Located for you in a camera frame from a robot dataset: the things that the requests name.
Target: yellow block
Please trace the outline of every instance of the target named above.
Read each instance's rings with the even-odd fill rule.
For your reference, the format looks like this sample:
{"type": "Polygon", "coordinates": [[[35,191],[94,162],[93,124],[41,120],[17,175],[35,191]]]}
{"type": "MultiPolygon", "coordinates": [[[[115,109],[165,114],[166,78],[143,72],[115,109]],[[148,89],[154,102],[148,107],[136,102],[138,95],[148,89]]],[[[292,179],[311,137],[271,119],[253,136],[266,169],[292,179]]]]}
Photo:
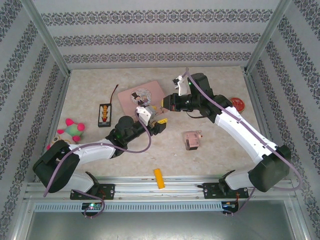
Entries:
{"type": "Polygon", "coordinates": [[[153,170],[154,175],[155,175],[155,179],[156,179],[156,183],[158,184],[158,188],[159,189],[164,189],[165,188],[165,182],[164,179],[162,178],[162,173],[160,168],[157,168],[155,170],[153,170]]]}
{"type": "Polygon", "coordinates": [[[164,118],[158,121],[158,124],[166,124],[168,122],[168,118],[164,118]]]}

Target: circular sticker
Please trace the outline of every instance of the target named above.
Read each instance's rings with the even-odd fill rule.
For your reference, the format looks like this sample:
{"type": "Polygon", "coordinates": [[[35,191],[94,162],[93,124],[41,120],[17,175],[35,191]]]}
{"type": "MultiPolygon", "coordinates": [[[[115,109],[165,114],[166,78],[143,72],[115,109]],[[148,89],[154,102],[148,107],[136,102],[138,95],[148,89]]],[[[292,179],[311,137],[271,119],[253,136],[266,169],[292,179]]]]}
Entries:
{"type": "Polygon", "coordinates": [[[242,101],[240,98],[232,97],[232,98],[230,98],[230,101],[232,102],[232,105],[235,107],[235,109],[239,113],[242,113],[245,110],[245,108],[246,108],[245,102],[242,101]]]}
{"type": "Polygon", "coordinates": [[[131,101],[140,107],[148,106],[151,103],[151,92],[146,88],[138,88],[130,95],[131,101]]]}

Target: striped wallpaper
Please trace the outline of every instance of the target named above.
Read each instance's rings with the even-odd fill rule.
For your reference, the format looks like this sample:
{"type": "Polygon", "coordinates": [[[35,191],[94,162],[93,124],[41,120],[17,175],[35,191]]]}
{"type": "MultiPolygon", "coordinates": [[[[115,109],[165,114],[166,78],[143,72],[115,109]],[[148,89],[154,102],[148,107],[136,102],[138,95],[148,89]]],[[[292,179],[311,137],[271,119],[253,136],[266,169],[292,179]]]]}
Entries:
{"type": "Polygon", "coordinates": [[[303,178],[297,196],[311,239],[320,239],[319,19],[319,1],[292,1],[251,72],[272,139],[291,148],[303,178]]]}
{"type": "Polygon", "coordinates": [[[0,3],[0,240],[13,230],[65,82],[19,0],[0,3]]]}
{"type": "Polygon", "coordinates": [[[278,3],[35,1],[70,69],[245,66],[278,3]]]}

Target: red wire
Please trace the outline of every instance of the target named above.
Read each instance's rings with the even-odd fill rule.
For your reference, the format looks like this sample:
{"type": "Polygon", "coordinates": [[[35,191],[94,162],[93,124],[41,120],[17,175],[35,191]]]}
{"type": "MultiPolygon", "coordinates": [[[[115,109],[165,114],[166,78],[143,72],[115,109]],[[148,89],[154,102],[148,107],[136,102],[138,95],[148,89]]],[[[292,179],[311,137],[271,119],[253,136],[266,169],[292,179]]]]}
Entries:
{"type": "Polygon", "coordinates": [[[111,101],[112,101],[112,96],[114,95],[114,93],[115,93],[115,91],[116,91],[116,89],[117,89],[118,86],[119,86],[119,84],[117,84],[117,85],[115,86],[115,88],[114,88],[114,90],[113,90],[113,92],[112,92],[112,94],[111,94],[110,104],[111,104],[111,101]]]}

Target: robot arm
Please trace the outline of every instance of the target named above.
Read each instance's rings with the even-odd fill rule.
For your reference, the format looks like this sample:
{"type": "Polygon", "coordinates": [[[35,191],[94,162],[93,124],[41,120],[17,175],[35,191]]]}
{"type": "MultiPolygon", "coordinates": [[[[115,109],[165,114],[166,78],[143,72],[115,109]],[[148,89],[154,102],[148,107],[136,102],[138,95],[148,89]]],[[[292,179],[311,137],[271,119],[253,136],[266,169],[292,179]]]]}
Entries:
{"type": "MultiPolygon", "coordinates": [[[[162,133],[166,128],[166,120],[158,122],[153,120],[155,110],[151,106],[138,107],[137,113],[151,136],[162,133]]],[[[114,129],[110,131],[109,135],[100,141],[88,144],[67,144],[63,140],[55,142],[34,164],[32,169],[47,187],[61,159],[72,150],[79,148],[71,153],[61,164],[49,193],[55,193],[60,190],[70,191],[72,189],[87,193],[97,181],[91,174],[80,172],[76,168],[99,159],[111,159],[120,156],[124,150],[128,149],[128,143],[145,131],[140,121],[134,122],[130,116],[123,116],[119,119],[114,129]],[[121,149],[103,144],[117,146],[121,149]]]]}
{"type": "Polygon", "coordinates": [[[203,73],[196,73],[191,77],[212,100],[225,108],[226,111],[237,116],[239,121],[209,102],[192,84],[189,78],[188,85],[191,94],[180,96],[177,93],[173,93],[168,95],[163,99],[162,106],[174,112],[199,110],[202,116],[207,117],[212,123],[226,130],[246,150],[256,165],[253,169],[228,172],[219,180],[219,188],[225,194],[228,191],[246,187],[256,187],[259,191],[266,192],[288,175],[289,167],[267,149],[266,145],[257,140],[253,133],[261,137],[269,147],[282,155],[286,160],[291,159],[289,148],[285,145],[278,147],[274,142],[266,139],[239,114],[226,97],[214,95],[208,79],[203,73]],[[240,124],[241,121],[246,123],[253,133],[240,124]]]}

